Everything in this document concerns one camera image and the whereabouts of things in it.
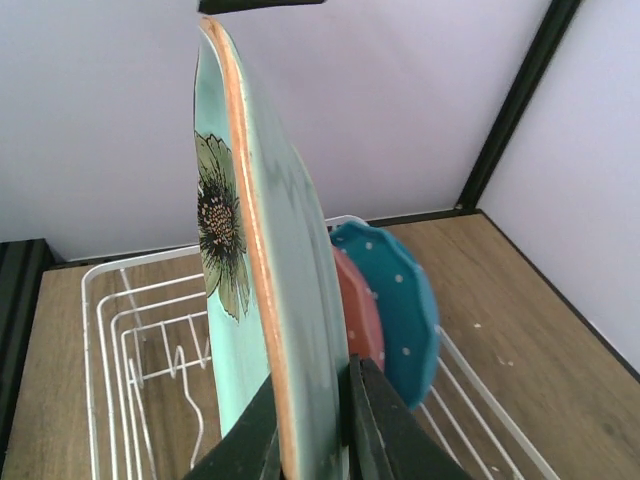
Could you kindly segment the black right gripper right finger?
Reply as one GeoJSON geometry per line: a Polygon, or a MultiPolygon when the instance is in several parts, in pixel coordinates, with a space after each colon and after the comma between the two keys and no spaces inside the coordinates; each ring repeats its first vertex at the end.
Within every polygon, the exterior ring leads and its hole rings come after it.
{"type": "Polygon", "coordinates": [[[373,360],[349,359],[351,479],[468,479],[419,425],[373,360]]]}

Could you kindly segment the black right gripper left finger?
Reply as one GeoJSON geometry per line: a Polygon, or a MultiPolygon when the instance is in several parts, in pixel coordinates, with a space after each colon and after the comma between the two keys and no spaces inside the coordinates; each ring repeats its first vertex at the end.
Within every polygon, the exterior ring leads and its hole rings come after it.
{"type": "Polygon", "coordinates": [[[273,385],[268,376],[228,434],[183,479],[282,478],[273,385]]]}

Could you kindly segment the pink polka dot plate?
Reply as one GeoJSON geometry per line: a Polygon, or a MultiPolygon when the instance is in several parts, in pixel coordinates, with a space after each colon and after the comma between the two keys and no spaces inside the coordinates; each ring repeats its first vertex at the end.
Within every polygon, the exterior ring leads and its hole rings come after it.
{"type": "Polygon", "coordinates": [[[332,253],[342,298],[349,354],[370,358],[384,371],[384,337],[373,293],[360,270],[342,250],[333,247],[332,253]]]}

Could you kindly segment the teal polka dot plate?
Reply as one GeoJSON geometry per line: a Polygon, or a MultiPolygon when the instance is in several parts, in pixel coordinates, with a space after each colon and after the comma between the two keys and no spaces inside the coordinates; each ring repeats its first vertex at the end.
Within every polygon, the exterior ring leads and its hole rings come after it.
{"type": "Polygon", "coordinates": [[[414,410],[435,379],[440,317],[422,265],[389,231],[349,221],[330,233],[366,280],[377,305],[385,344],[385,375],[414,410]]]}

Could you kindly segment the mint green flower plate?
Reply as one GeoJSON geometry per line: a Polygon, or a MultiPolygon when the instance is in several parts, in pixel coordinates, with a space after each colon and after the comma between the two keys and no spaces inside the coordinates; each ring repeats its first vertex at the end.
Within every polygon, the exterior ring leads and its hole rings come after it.
{"type": "Polygon", "coordinates": [[[193,128],[197,224],[220,429],[266,380],[288,479],[344,479],[343,306],[308,171],[249,64],[211,16],[199,24],[193,128]]]}

